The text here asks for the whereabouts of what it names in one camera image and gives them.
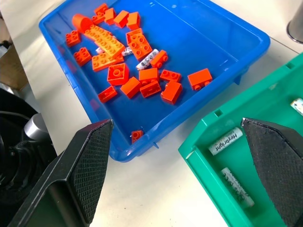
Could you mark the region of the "blue plastic bin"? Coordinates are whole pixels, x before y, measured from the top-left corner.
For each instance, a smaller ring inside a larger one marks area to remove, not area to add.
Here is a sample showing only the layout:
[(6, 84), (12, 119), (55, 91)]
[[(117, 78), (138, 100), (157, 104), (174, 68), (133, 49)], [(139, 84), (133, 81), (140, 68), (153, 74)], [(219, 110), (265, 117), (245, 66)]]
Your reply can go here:
[[(152, 48), (164, 50), (164, 69), (181, 74), (182, 92), (174, 105), (159, 94), (129, 99), (121, 91), (106, 103), (98, 94), (109, 87), (107, 70), (94, 72), (91, 62), (80, 67), (73, 54), (82, 47), (89, 52), (96, 45), (88, 38), (68, 47), (65, 35), (74, 26), (72, 17), (92, 17), (94, 9), (106, 3), (116, 12), (139, 12), (143, 34)], [(223, 92), (269, 48), (269, 36), (210, 0), (66, 0), (40, 23), (39, 28), (66, 78), (92, 122), (112, 119), (110, 156), (128, 162), (142, 155), (187, 118)], [(213, 81), (194, 91), (188, 75), (209, 69)], [(134, 143), (133, 131), (144, 134)]]

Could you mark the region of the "upside-down orange toy brick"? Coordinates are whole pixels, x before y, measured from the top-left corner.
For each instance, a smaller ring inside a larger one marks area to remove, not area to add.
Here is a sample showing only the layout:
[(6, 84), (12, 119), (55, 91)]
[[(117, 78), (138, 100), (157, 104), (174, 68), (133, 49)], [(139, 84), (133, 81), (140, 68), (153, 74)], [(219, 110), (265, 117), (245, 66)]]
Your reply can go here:
[(112, 86), (124, 85), (129, 80), (129, 68), (125, 63), (112, 65), (108, 68), (107, 81)]

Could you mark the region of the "black robot body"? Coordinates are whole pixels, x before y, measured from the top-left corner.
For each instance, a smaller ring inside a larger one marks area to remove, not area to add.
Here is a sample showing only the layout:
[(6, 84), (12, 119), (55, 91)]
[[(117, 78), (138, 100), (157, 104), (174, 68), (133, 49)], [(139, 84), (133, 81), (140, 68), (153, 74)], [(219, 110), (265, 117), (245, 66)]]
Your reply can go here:
[(38, 112), (0, 88), (0, 227), (7, 227), (57, 157), (52, 141), (26, 136), (24, 126)]

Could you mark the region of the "silver robot joint cylinder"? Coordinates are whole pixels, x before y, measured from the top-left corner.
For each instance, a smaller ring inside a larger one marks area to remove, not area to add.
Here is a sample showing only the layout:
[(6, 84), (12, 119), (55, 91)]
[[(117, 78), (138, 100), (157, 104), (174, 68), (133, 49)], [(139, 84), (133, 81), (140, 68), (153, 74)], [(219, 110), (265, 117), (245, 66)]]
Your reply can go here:
[(51, 141), (41, 113), (34, 114), (24, 126), (27, 137), (36, 141)]

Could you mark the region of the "orange flat building plate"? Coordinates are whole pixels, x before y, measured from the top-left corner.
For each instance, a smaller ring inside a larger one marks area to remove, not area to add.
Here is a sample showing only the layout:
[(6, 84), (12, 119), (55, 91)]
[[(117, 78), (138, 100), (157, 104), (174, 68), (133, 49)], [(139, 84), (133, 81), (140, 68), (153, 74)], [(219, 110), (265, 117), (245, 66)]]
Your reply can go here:
[(92, 69), (94, 72), (106, 69), (111, 65), (124, 62), (124, 57), (120, 54), (114, 59), (110, 59), (107, 53), (101, 53), (92, 57)]

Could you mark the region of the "white Heybright battery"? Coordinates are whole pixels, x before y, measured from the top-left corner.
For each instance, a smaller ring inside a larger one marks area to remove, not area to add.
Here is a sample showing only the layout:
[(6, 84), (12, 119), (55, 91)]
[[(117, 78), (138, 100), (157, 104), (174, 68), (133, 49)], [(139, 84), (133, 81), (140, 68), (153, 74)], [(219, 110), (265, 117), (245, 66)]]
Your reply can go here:
[(238, 127), (235, 127), (234, 129), (228, 131), (226, 134), (220, 137), (208, 149), (211, 154), (215, 156), (242, 136), (243, 132)]

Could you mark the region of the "orange cylinder block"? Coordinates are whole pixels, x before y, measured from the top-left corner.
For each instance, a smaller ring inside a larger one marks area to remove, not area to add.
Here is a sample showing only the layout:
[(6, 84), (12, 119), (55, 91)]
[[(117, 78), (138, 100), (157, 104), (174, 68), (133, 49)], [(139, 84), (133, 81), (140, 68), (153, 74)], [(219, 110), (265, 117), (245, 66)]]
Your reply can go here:
[(72, 17), (73, 26), (81, 33), (85, 33), (86, 30), (89, 30), (93, 24), (89, 17), (86, 17), (82, 14), (75, 14)]

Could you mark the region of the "long light orange plate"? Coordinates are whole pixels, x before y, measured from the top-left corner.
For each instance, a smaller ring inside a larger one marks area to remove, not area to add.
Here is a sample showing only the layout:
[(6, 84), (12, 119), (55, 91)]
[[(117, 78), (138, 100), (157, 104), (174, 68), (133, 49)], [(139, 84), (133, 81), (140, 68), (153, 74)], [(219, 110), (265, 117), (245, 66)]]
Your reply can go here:
[(114, 38), (111, 33), (96, 25), (91, 25), (84, 35), (100, 47), (111, 59), (115, 59), (124, 50), (125, 46)]

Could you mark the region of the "brown cardboard box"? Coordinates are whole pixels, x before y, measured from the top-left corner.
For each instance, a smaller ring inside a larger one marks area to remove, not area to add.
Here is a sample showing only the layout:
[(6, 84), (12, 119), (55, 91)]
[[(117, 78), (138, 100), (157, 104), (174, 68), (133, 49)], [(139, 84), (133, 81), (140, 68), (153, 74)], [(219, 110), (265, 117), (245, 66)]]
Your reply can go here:
[(10, 46), (7, 52), (0, 57), (0, 83), (18, 91), (28, 84), (26, 73), (14, 45)]

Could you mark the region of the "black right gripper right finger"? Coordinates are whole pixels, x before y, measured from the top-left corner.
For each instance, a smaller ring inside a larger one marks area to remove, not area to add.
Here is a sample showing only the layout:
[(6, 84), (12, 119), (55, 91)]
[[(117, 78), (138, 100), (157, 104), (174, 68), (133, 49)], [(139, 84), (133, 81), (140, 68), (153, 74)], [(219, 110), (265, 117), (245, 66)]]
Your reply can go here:
[(287, 227), (303, 227), (303, 136), (273, 122), (243, 118), (258, 177)]

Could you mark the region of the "silver metal cylinder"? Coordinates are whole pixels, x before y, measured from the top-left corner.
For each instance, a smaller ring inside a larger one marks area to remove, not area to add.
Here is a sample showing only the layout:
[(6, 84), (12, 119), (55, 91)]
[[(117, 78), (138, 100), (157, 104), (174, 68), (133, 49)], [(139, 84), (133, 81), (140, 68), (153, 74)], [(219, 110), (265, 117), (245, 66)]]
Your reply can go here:
[(295, 15), (287, 24), (286, 33), (293, 41), (303, 44), (303, 0)]

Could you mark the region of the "green plastic tray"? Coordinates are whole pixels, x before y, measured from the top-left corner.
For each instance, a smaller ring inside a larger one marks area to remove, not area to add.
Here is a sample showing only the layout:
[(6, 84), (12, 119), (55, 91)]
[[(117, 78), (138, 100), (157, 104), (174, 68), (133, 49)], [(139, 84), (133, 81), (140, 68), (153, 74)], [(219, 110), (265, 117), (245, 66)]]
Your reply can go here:
[[(241, 121), (273, 122), (303, 136), (303, 116), (290, 106), (297, 98), (303, 99), (303, 53), (202, 118), (179, 147), (229, 227), (287, 227), (258, 177)], [(208, 148), (235, 127), (243, 136), (213, 156)], [(244, 208), (236, 200), (221, 174), (226, 167), (253, 199), (253, 207)]]

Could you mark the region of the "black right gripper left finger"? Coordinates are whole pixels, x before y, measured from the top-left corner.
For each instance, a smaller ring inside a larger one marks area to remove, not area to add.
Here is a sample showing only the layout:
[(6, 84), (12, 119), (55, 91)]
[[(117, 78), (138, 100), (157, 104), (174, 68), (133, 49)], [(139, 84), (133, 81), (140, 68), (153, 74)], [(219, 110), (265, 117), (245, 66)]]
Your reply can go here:
[(43, 172), (8, 227), (89, 227), (104, 184), (113, 130), (102, 120), (78, 130)]

